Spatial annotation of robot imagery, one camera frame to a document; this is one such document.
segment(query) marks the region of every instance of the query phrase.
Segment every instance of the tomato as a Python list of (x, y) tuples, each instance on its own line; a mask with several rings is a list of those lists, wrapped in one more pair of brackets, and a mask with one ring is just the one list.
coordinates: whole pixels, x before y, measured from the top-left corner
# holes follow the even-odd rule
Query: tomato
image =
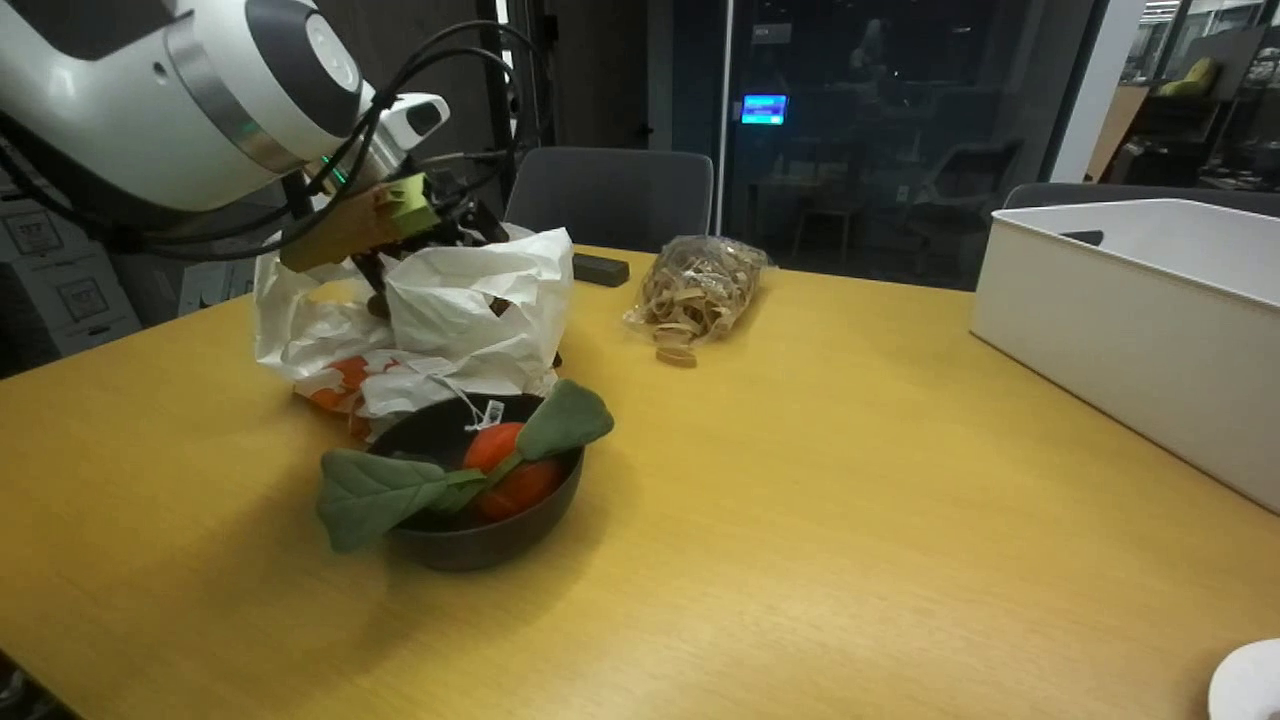
[[(494, 427), (485, 427), (485, 432), (469, 445), (463, 467), (497, 473), (497, 467), (518, 451), (521, 427), (523, 427), (523, 424), (494, 424)], [(472, 502), (472, 512), (478, 512), (481, 521), (518, 514), (518, 512), (542, 502), (542, 499), (557, 486), (562, 477), (563, 477), (563, 465), (562, 465), (562, 458), (521, 465), (521, 467), (511, 467), (497, 486), (489, 486), (489, 491)]]

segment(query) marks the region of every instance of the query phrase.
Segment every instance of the glass wall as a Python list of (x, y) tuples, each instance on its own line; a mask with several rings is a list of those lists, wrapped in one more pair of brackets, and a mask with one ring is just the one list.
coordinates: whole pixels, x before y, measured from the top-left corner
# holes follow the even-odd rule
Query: glass wall
[(972, 286), (1045, 175), (1106, 0), (740, 0), (726, 230), (781, 263)]

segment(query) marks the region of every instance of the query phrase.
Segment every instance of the dark bowl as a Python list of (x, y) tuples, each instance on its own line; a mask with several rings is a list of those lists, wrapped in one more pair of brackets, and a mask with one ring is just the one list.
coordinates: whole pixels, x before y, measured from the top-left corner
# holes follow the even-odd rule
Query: dark bowl
[[(542, 403), (542, 396), (469, 396), (478, 406), (489, 401), (503, 403), (503, 418), (530, 418)], [(472, 406), (463, 401), (443, 401), (431, 406), (413, 413), (409, 418), (392, 424), (386, 437), (378, 437), (373, 451), (381, 457), (419, 457), (441, 467), (461, 467), (469, 445), (472, 445)], [(530, 551), (536, 539), (546, 539), (563, 507), (576, 494), (580, 485), (580, 458), (583, 447), (563, 457), (563, 477), (562, 485), (533, 507), (503, 514), (503, 521), (441, 521), (441, 514), (409, 514), (406, 523), (392, 527), (402, 544), (413, 548), (413, 556), (428, 569), (443, 571), (472, 571), (472, 569), (494, 569), (503, 564), (521, 551)]]

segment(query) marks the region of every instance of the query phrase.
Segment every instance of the white plastic bag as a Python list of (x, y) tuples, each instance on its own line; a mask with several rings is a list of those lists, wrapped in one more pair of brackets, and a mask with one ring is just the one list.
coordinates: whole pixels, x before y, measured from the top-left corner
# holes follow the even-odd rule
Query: white plastic bag
[(351, 263), (255, 269), (255, 358), (301, 396), (373, 424), (455, 392), (549, 392), (574, 294), (568, 230), (389, 261), (392, 321), (378, 321)]

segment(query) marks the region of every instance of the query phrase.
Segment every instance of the yellow table surface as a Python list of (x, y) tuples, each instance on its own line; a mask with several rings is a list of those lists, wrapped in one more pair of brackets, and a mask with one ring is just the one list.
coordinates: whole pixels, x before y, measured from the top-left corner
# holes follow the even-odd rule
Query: yellow table surface
[(699, 367), (576, 286), (617, 432), (523, 559), (332, 556), (344, 445), (236, 299), (0, 384), (0, 647), (85, 714), (1203, 714), (1280, 521), (969, 335), (774, 270)]

